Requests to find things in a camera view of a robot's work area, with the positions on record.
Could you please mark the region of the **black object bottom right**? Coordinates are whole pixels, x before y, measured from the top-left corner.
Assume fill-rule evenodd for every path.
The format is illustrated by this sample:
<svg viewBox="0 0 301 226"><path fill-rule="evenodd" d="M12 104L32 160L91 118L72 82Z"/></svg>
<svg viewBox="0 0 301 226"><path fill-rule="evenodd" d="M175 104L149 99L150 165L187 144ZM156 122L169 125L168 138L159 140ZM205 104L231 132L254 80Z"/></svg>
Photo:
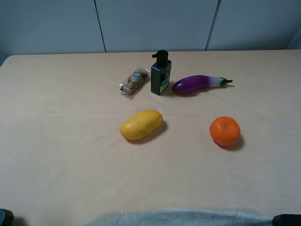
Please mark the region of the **black object bottom right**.
<svg viewBox="0 0 301 226"><path fill-rule="evenodd" d="M298 214L281 214L272 220L273 226L301 226L301 215Z"/></svg>

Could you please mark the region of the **black object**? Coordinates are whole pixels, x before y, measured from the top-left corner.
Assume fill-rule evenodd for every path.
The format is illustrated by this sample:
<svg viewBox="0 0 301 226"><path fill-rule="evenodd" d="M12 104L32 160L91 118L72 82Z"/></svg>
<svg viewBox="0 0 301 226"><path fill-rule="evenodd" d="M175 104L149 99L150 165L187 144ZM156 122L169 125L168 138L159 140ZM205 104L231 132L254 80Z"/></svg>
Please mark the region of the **black object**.
<svg viewBox="0 0 301 226"><path fill-rule="evenodd" d="M14 214L6 209L0 209L0 226L12 226Z"/></svg>
<svg viewBox="0 0 301 226"><path fill-rule="evenodd" d="M301 226L301 215L298 214L281 214L272 220L273 226Z"/></svg>

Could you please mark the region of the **dark green pump bottle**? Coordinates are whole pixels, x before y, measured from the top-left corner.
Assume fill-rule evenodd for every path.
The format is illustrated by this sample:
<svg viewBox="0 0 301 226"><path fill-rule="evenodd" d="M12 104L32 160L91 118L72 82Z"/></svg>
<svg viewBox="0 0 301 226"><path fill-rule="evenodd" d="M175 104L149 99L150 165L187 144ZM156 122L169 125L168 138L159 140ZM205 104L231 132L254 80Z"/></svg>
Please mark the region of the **dark green pump bottle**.
<svg viewBox="0 0 301 226"><path fill-rule="evenodd" d="M156 62L151 67L151 92L160 95L169 85L172 61L166 50L159 50L152 58Z"/></svg>

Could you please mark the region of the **orange tomato-shaped fruit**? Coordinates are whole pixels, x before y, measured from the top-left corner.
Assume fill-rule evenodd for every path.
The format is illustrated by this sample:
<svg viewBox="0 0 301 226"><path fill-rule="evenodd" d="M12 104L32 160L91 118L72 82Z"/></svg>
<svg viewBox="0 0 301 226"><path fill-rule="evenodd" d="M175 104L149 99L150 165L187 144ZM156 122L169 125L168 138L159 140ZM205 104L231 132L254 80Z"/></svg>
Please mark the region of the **orange tomato-shaped fruit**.
<svg viewBox="0 0 301 226"><path fill-rule="evenodd" d="M221 146L235 144L241 136L239 124L231 117L216 118L209 127L211 138Z"/></svg>

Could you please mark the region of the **purple toy eggplant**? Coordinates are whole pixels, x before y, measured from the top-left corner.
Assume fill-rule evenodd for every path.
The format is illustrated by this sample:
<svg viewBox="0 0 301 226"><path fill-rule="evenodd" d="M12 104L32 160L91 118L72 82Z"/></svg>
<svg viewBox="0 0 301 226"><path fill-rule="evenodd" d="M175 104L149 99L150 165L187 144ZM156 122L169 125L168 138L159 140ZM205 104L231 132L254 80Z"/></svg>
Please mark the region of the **purple toy eggplant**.
<svg viewBox="0 0 301 226"><path fill-rule="evenodd" d="M180 79L172 86L172 91L177 94L192 93L201 89L223 87L233 80L223 77L212 77L206 75L193 75Z"/></svg>

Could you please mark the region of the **yellow mango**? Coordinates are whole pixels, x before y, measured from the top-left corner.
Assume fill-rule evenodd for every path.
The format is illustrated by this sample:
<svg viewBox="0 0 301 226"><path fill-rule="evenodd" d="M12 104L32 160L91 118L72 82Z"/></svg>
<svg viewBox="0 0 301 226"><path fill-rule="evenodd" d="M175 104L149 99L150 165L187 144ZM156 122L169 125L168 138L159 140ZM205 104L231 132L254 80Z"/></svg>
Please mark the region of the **yellow mango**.
<svg viewBox="0 0 301 226"><path fill-rule="evenodd" d="M154 132L163 122L163 115L156 110L143 110L124 122L120 134L127 140L139 140Z"/></svg>

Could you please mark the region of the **grey foam sheet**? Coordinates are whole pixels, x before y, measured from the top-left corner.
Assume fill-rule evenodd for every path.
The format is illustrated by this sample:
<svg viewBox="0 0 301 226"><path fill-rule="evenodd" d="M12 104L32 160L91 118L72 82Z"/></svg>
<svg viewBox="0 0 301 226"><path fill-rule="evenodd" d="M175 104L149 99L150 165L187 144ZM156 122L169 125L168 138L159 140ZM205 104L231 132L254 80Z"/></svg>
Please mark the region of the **grey foam sheet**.
<svg viewBox="0 0 301 226"><path fill-rule="evenodd" d="M273 217L223 210L171 209L102 214L88 226L271 226Z"/></svg>

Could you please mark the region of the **black object bottom left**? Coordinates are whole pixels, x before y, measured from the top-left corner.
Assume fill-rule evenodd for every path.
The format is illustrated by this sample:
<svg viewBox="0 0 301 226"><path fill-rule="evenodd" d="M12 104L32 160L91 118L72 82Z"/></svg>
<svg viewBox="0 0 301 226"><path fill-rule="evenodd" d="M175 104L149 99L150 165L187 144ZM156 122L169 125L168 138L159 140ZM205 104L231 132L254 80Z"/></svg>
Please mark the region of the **black object bottom left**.
<svg viewBox="0 0 301 226"><path fill-rule="evenodd" d="M0 226L12 226L14 214L6 209L0 209Z"/></svg>

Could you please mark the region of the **clear wrapped snack pack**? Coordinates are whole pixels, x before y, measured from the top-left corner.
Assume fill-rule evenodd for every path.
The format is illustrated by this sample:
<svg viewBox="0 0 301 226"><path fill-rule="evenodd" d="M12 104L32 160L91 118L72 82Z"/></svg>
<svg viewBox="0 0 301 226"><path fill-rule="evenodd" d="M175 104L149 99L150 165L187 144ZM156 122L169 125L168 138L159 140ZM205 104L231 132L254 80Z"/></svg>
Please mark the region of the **clear wrapped snack pack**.
<svg viewBox="0 0 301 226"><path fill-rule="evenodd" d="M150 77L150 71L144 68L137 68L129 77L118 85L121 94L130 96L134 94Z"/></svg>

